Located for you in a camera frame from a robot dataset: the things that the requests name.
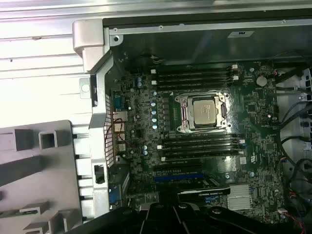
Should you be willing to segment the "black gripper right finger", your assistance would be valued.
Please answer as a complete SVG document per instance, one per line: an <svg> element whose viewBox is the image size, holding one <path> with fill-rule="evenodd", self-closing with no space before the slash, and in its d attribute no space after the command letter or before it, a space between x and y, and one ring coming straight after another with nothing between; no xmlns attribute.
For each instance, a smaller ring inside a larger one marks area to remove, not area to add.
<svg viewBox="0 0 312 234"><path fill-rule="evenodd" d="M190 203L173 207L184 234L295 234L290 224L265 224L223 207L193 208Z"/></svg>

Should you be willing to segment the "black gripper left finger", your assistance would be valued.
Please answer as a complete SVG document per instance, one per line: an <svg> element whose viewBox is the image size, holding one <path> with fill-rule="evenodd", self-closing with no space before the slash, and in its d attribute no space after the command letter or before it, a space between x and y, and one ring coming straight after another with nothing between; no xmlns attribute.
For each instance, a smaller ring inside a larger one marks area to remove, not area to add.
<svg viewBox="0 0 312 234"><path fill-rule="evenodd" d="M82 225L84 234L165 234L166 207L151 203L139 212L120 207Z"/></svg>

